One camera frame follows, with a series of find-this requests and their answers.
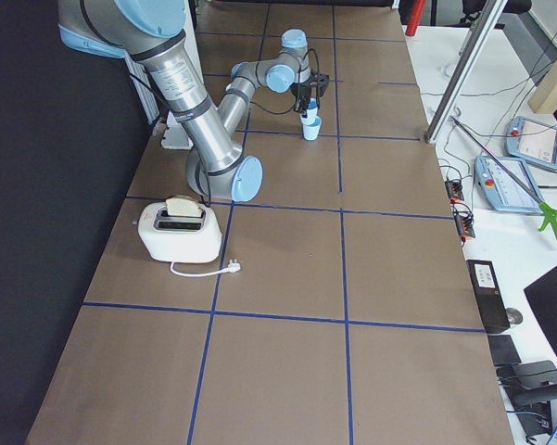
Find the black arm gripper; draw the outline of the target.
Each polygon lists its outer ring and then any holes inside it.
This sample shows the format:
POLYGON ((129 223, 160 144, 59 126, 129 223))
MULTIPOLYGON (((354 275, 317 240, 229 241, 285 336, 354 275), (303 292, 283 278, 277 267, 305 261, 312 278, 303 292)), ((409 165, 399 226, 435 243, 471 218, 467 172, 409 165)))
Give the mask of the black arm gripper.
POLYGON ((310 71, 307 80, 293 83, 290 86, 291 94, 296 98, 294 111, 300 116, 306 116, 312 97, 322 97, 329 85, 329 75, 316 70, 310 71))

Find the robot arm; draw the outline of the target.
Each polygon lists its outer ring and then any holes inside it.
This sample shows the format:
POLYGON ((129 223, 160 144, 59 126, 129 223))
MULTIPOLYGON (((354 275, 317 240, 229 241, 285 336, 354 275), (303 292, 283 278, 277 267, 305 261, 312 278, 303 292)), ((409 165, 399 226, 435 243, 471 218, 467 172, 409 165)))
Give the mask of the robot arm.
POLYGON ((293 110, 305 115, 329 81, 310 67, 306 33, 291 29, 283 33, 276 58, 235 65, 215 105, 185 50, 184 2, 60 1, 57 7, 67 47, 100 57, 130 57, 146 68, 194 145, 186 178, 201 196, 248 202, 259 192, 261 161, 232 139, 258 88, 291 92, 293 110))

